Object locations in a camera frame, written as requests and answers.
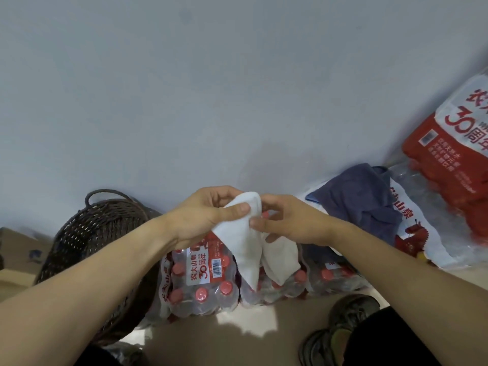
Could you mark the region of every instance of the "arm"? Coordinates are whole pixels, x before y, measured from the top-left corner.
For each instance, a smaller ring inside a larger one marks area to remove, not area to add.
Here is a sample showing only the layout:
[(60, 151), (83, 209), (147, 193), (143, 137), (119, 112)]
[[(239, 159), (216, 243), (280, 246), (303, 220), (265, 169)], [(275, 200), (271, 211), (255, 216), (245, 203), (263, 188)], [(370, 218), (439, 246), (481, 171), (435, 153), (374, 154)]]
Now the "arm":
[(249, 205), (224, 206), (240, 194), (230, 187), (197, 191), (58, 275), (0, 303), (0, 365), (71, 365), (164, 254), (186, 248), (220, 221), (241, 218)]
[(384, 296), (444, 366), (485, 365), (488, 291), (428, 266), (293, 196), (263, 195), (278, 213), (251, 227), (298, 243), (332, 246)]

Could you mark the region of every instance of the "light blue wall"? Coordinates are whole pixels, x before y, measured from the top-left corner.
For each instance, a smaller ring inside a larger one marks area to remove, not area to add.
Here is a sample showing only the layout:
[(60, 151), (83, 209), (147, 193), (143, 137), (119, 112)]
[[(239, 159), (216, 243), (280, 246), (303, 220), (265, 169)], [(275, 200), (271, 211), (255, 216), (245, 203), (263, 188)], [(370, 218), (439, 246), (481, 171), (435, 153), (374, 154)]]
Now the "light blue wall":
[(488, 0), (1, 0), (0, 225), (99, 187), (296, 192), (382, 162), (488, 62)]

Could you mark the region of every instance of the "wicker basket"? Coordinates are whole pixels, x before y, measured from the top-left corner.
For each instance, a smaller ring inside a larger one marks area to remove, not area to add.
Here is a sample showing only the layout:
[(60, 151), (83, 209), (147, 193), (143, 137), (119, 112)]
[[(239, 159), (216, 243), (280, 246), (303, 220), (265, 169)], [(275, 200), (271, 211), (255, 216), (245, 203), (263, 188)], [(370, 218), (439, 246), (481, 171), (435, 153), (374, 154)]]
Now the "wicker basket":
[[(117, 194), (124, 199), (90, 204), (90, 197), (97, 193)], [(56, 234), (36, 284), (91, 256), (149, 220), (145, 207), (116, 190), (92, 191), (85, 198), (85, 206)], [(107, 319), (93, 343), (114, 343), (139, 324), (154, 299), (158, 271), (159, 264), (155, 264)]]

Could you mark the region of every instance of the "tile floor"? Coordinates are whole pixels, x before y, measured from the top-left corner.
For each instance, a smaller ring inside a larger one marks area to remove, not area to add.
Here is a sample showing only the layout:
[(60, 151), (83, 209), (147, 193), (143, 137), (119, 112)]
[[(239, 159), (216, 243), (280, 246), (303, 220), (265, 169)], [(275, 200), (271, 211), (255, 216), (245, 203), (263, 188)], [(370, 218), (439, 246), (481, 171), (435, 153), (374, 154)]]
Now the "tile floor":
[[(488, 289), (488, 265), (454, 272)], [(374, 289), (365, 291), (384, 307)], [(134, 332), (131, 343), (144, 344), (152, 365), (163, 366), (298, 366), (297, 349), (310, 332), (327, 326), (327, 314), (340, 295), (216, 316), (192, 317), (152, 330)]]

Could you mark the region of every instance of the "cardboard box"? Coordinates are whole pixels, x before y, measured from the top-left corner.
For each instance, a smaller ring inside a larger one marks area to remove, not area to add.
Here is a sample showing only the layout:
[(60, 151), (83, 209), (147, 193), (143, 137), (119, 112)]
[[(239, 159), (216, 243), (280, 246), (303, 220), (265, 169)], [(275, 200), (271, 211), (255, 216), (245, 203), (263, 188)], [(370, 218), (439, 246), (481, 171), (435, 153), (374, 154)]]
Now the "cardboard box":
[(0, 301), (31, 286), (52, 244), (0, 228)]

